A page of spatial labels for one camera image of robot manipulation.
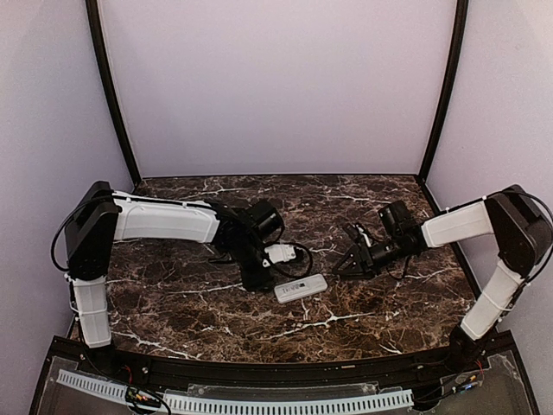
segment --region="white rectangular object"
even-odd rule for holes
[[[275,287],[275,296],[280,304],[284,304],[323,292],[327,288],[328,284],[325,278],[321,274],[315,274],[311,277],[277,285]]]

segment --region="white wall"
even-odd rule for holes
[[[29,410],[70,320],[53,233],[92,182],[131,189],[99,80],[84,1],[0,4],[0,413]]]
[[[461,63],[429,187],[444,208],[521,184],[553,207],[553,3],[471,2]],[[484,284],[493,240],[462,245]],[[543,413],[553,413],[553,266],[505,319]]]
[[[100,4],[143,176],[418,171],[455,0]]]

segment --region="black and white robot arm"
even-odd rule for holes
[[[265,242],[283,229],[282,217],[268,201],[230,208],[211,201],[134,196],[96,182],[60,227],[52,253],[65,230],[67,268],[57,265],[53,254],[54,263],[73,287],[73,309],[86,345],[102,348],[111,344],[105,280],[113,241],[157,238],[212,244],[227,258],[221,263],[238,264],[244,288],[266,291],[274,284],[271,267],[302,256],[294,244]]]
[[[371,278],[396,259],[459,240],[495,236],[499,247],[495,271],[450,336],[450,347],[458,360],[453,366],[457,367],[464,364],[459,354],[478,350],[480,339],[512,308],[553,239],[550,221],[531,195],[516,185],[449,209],[421,225],[415,223],[402,201],[380,209],[378,215],[391,237],[375,243],[361,225],[348,227],[346,231],[356,245],[334,267],[335,273],[343,278]]]

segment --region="white ventilation grille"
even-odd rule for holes
[[[119,404],[126,405],[126,386],[89,378],[61,369],[58,383]],[[165,393],[165,402],[173,413],[186,415],[358,415],[381,412],[413,405],[411,390],[358,398],[308,400],[294,402],[250,402],[240,400],[203,399]]]

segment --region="brown marble surface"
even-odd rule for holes
[[[221,176],[145,180],[137,195],[211,199],[246,207],[269,199],[315,256],[328,290],[279,304],[245,291],[236,265],[212,265],[208,245],[182,240],[116,243],[108,297],[119,348],[203,361],[314,362],[379,357],[448,344],[474,301],[449,247],[410,261],[407,277],[386,273],[340,281],[330,270],[352,244],[342,230],[361,222],[385,236],[376,211],[403,199],[419,220],[432,215],[411,176]],[[401,274],[403,262],[392,272]],[[288,281],[276,277],[278,283]]]

